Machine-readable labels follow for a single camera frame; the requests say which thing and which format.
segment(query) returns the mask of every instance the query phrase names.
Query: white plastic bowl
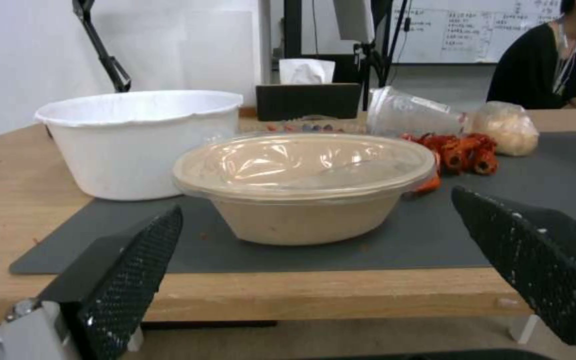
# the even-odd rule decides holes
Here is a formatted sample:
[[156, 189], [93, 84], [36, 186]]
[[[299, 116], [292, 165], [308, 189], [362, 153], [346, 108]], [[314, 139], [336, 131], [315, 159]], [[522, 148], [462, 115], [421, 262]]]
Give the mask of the white plastic bowl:
[[44, 105], [48, 125], [77, 185], [96, 198], [147, 200], [181, 192], [170, 180], [180, 154], [233, 137], [243, 97], [221, 91], [113, 93]]
[[238, 238], [299, 246], [378, 227], [402, 193], [435, 173], [435, 157], [402, 139], [286, 133], [195, 148], [173, 173], [186, 194], [210, 199]]

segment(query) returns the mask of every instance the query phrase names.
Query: table leg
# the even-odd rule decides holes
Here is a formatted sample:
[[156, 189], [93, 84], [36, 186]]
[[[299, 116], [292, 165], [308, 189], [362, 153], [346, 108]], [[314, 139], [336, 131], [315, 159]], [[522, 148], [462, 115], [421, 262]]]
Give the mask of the table leg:
[[535, 330], [535, 325], [537, 325], [537, 321], [539, 321], [539, 316], [534, 314], [515, 319], [508, 329], [510, 336], [517, 344], [521, 344], [522, 346], [528, 344]]

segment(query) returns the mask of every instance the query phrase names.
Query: gray mat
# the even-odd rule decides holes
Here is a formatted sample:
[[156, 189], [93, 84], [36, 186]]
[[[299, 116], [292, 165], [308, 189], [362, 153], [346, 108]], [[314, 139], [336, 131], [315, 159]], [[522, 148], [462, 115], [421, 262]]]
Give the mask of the gray mat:
[[529, 157], [500, 157], [492, 177], [444, 178], [439, 191], [403, 199], [385, 223], [355, 239], [319, 246], [277, 247], [238, 240], [210, 201], [180, 196], [148, 202], [92, 200], [9, 268], [13, 274], [57, 274], [95, 239], [148, 221], [177, 203], [183, 231], [168, 272], [352, 271], [485, 267], [450, 201], [462, 185], [576, 219], [576, 132], [544, 133]]

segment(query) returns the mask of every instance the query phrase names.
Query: tissue box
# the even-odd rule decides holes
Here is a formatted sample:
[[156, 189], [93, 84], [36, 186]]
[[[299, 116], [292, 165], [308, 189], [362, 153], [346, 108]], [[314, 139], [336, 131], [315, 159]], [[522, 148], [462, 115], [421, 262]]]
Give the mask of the tissue box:
[[361, 86], [356, 83], [272, 84], [256, 87], [259, 121], [285, 121], [305, 116], [354, 119]]

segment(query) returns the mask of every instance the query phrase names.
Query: black textured gripper pad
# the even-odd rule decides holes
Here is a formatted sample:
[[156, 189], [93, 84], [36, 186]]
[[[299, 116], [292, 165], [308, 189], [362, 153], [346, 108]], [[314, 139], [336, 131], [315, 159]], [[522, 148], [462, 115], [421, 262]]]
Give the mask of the black textured gripper pad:
[[490, 264], [558, 337], [576, 345], [576, 221], [462, 187], [452, 203]]

